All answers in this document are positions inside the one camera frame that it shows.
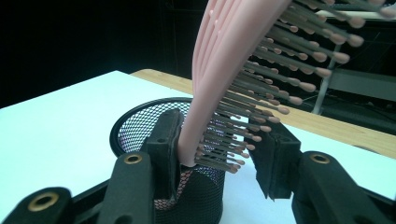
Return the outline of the pink hairbrush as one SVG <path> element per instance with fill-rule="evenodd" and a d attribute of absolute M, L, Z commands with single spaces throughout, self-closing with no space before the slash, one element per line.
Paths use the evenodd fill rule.
<path fill-rule="evenodd" d="M 274 85 L 275 80 L 312 92 L 315 86 L 285 77 L 277 68 L 330 77 L 321 67 L 331 59 L 347 63 L 347 54 L 323 48 L 299 36 L 320 35 L 334 44 L 359 47 L 362 37 L 328 23 L 333 16 L 361 28 L 363 13 L 391 20 L 396 8 L 385 0 L 343 0 L 356 14 L 334 8 L 334 0 L 209 0 L 192 57 L 193 98 L 177 144 L 178 159 L 187 167 L 203 165 L 236 172 L 249 151 L 269 132 L 279 115 L 301 98 Z"/>

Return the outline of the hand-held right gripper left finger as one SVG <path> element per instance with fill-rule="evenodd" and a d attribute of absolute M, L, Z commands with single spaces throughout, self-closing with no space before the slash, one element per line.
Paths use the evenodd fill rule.
<path fill-rule="evenodd" d="M 155 224 L 154 201 L 177 195 L 182 121 L 178 109 L 161 113 L 141 149 L 117 158 L 96 224 Z"/>

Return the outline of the black mesh pen cup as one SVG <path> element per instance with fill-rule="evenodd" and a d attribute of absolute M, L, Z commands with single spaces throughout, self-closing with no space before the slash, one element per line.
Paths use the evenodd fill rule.
<path fill-rule="evenodd" d="M 140 150 L 158 117 L 167 110 L 180 110 L 184 121 L 190 103 L 190 98 L 164 98 L 126 112 L 110 132 L 109 142 L 114 154 L 118 158 Z M 240 167 L 241 161 L 235 156 L 246 146 L 236 139 L 238 134 L 245 132 L 230 114 L 213 115 L 204 133 L 205 139 L 197 148 L 196 165 L 187 167 L 180 163 L 176 197 L 154 201 L 155 224 L 219 224 L 225 173 Z"/>

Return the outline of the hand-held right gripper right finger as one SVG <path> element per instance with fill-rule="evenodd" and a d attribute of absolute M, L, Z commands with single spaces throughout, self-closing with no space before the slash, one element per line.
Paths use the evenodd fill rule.
<path fill-rule="evenodd" d="M 266 198 L 292 199 L 297 224 L 394 224 L 394 201 L 358 186 L 337 159 L 301 151 L 283 124 L 257 130 L 250 143 L 256 180 Z"/>

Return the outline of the white metal desk frame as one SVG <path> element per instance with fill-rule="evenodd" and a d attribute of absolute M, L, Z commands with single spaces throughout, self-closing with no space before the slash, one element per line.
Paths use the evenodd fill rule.
<path fill-rule="evenodd" d="M 375 13 L 347 11 L 347 15 L 366 19 L 361 30 L 366 38 L 361 49 L 351 51 L 352 65 L 335 65 L 330 78 L 324 78 L 312 112 L 321 113 L 328 89 L 346 91 L 396 102 L 396 18 L 384 20 Z"/>

